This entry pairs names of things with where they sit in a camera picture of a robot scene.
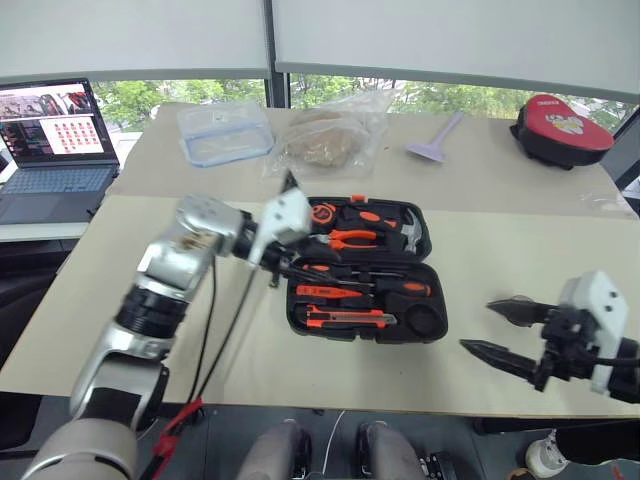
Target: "red pouch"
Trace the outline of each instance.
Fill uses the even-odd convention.
[[[520,109],[511,133],[531,158],[569,170],[599,162],[613,136],[552,95],[536,95]]]

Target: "beige table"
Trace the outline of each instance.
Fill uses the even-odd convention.
[[[190,107],[167,104],[159,109],[109,193],[206,193],[242,202],[271,198],[281,180],[262,178],[264,158],[210,168],[185,160],[176,112]],[[276,134],[295,113],[268,109]],[[414,202],[427,210],[637,218],[600,165],[564,171],[528,159],[509,132],[513,121],[464,118],[444,142],[444,164],[404,151],[409,143],[430,141],[446,121],[444,116],[390,115],[372,176],[301,178],[302,187],[308,195],[362,193]]]
[[[135,266],[171,221],[176,199],[111,196],[89,225],[0,371],[0,390],[69,395],[105,322],[118,310]],[[243,208],[256,211],[255,205]],[[621,219],[426,211],[428,263],[439,273],[449,333],[431,345],[378,345],[304,337],[285,319],[284,288],[262,272],[204,400],[504,416],[637,416],[638,406],[593,394],[589,382],[549,382],[544,394],[468,354],[461,338],[486,339],[539,358],[539,329],[511,326],[484,308],[526,294],[554,303],[565,280],[606,270],[626,293],[627,335],[639,337],[640,223]],[[247,277],[221,259],[210,337],[217,350]],[[182,401],[193,378],[211,285],[205,282],[168,359],[165,399]]]

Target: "laptop screen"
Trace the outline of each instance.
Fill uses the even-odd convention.
[[[22,168],[116,160],[86,79],[0,85],[0,136]]]

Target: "clear food container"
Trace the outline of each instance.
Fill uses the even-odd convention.
[[[256,102],[199,105],[178,112],[180,144],[197,167],[266,155],[273,148],[269,119]]]

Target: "laptop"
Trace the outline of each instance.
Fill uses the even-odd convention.
[[[0,225],[88,222],[118,173],[87,79],[0,85],[0,137],[18,167]]]

